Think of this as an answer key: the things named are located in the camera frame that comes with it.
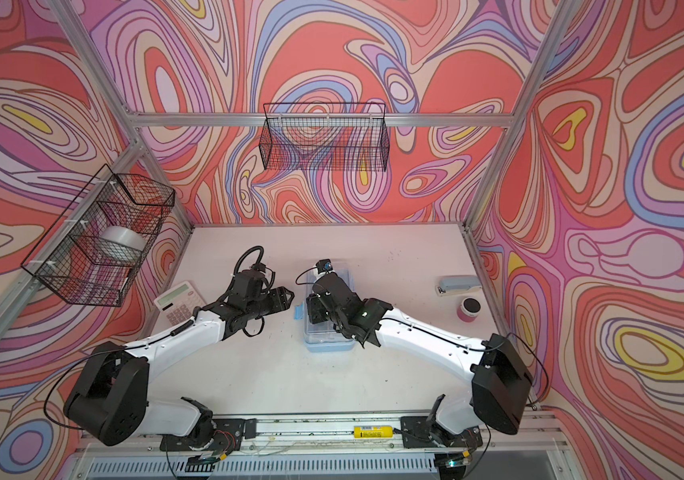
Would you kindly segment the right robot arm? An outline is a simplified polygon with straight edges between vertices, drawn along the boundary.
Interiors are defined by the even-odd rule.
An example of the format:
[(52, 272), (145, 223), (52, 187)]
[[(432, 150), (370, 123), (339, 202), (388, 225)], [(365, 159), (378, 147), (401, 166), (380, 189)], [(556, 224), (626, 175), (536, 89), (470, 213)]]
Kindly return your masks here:
[(519, 432), (533, 376), (508, 336), (463, 336), (419, 321), (386, 301), (363, 299), (328, 259), (318, 261), (304, 277), (310, 281), (308, 299), (314, 311), (346, 339), (410, 353), (463, 382), (458, 393), (438, 395), (425, 420), (426, 432), (414, 439), (475, 448), (472, 436), (480, 426), (506, 435)]

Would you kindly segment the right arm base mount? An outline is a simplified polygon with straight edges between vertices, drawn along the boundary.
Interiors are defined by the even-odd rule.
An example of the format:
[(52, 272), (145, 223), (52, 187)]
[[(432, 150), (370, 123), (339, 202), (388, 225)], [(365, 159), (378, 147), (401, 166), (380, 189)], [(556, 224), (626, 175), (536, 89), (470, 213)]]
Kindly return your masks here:
[(462, 448), (475, 451), (484, 444), (478, 427), (471, 427), (459, 434), (454, 434), (438, 425), (434, 419), (424, 415), (402, 416), (398, 431), (407, 449)]

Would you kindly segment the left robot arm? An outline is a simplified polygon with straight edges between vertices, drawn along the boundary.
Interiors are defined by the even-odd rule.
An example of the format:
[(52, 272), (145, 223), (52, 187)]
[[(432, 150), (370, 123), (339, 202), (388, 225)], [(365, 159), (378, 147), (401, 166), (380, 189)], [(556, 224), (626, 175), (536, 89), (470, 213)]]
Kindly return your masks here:
[(257, 263), (234, 273), (217, 301), (195, 308), (181, 324), (125, 346), (108, 342), (97, 347), (65, 402), (66, 418), (106, 446), (162, 435), (192, 450), (207, 448), (217, 430), (211, 409), (186, 396), (154, 400), (150, 385), (173, 365), (229, 339), (251, 321), (289, 310), (294, 292), (274, 281), (274, 274)]

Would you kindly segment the blue plastic tool box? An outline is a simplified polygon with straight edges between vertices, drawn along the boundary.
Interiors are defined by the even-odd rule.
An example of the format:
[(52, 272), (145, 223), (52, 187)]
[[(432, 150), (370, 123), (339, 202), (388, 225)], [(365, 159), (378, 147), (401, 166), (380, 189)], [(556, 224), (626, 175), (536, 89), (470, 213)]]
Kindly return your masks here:
[(313, 293), (312, 284), (319, 276), (318, 268), (312, 267), (297, 280), (304, 290), (301, 303), (295, 307), (294, 318), (302, 324), (305, 347), (311, 353), (350, 351), (354, 341), (335, 329), (334, 322), (328, 319), (326, 310)]

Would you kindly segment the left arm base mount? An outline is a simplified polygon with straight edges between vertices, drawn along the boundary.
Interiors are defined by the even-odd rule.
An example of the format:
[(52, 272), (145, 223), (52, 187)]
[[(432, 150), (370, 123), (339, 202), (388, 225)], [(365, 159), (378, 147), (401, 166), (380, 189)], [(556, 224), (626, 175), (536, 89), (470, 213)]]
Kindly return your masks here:
[(257, 434), (255, 418), (214, 418), (196, 426), (184, 437), (163, 435), (160, 450), (163, 452), (232, 453), (239, 451), (245, 440)]

